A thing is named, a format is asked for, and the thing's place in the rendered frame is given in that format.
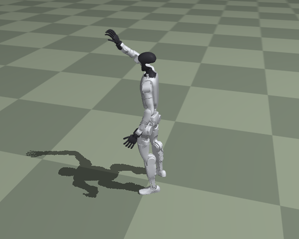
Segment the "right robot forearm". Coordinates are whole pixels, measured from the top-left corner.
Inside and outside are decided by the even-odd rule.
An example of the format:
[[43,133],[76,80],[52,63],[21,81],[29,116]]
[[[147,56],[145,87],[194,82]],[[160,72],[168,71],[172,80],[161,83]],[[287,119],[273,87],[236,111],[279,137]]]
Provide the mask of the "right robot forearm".
[[122,52],[129,55],[131,58],[135,57],[135,55],[140,55],[138,52],[130,49],[129,47],[125,46],[124,43],[121,44]]

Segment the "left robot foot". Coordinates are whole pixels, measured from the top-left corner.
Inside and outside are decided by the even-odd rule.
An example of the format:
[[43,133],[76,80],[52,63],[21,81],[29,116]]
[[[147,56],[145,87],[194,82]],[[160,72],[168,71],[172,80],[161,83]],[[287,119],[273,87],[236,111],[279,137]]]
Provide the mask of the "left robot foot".
[[[153,186],[152,186],[152,188],[153,188]],[[151,189],[150,186],[148,186],[146,188],[139,189],[139,194],[141,194],[141,195],[148,195],[148,194],[157,193],[157,192],[160,192],[160,187],[158,185],[155,186],[155,189]]]

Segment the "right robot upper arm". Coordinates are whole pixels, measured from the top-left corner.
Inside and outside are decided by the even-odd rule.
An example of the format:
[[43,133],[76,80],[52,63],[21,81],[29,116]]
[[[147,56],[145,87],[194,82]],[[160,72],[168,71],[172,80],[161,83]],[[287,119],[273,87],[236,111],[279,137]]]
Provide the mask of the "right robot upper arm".
[[[137,63],[137,64],[139,64],[140,63],[140,61],[138,60],[138,55],[136,55],[135,57],[134,57],[134,61]],[[140,65],[142,66],[142,64],[140,63]],[[151,66],[150,64],[146,64],[146,66],[147,67],[151,67],[152,68],[152,70],[154,70],[154,67],[153,66]],[[154,70],[155,71],[155,70]]]

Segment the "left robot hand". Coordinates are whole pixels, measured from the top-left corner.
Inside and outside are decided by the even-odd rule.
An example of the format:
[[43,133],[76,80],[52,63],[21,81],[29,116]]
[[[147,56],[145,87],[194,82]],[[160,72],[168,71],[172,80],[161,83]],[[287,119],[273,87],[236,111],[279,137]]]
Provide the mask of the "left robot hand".
[[[138,128],[137,128],[138,129]],[[130,136],[127,136],[127,137],[125,137],[125,138],[123,138],[123,139],[127,139],[128,138],[128,140],[124,143],[124,144],[126,144],[127,142],[128,142],[128,144],[125,146],[125,147],[127,147],[130,143],[130,145],[128,146],[128,148],[132,145],[132,147],[131,147],[131,149],[133,148],[133,146],[134,146],[134,144],[137,142],[137,138],[138,137],[140,137],[140,136],[138,136],[137,134],[135,134],[135,132],[137,131],[137,129],[133,132],[133,134],[131,134]],[[142,134],[142,133],[141,133]]]

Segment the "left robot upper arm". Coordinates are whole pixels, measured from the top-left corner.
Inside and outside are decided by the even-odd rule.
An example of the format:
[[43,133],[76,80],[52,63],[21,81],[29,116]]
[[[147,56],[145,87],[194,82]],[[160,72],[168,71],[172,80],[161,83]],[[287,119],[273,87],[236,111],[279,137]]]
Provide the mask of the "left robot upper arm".
[[153,89],[152,89],[152,85],[151,85],[150,81],[144,82],[142,85],[142,93],[144,95],[145,104],[147,105],[147,109],[151,111],[151,116],[154,114],[152,91],[153,91]]

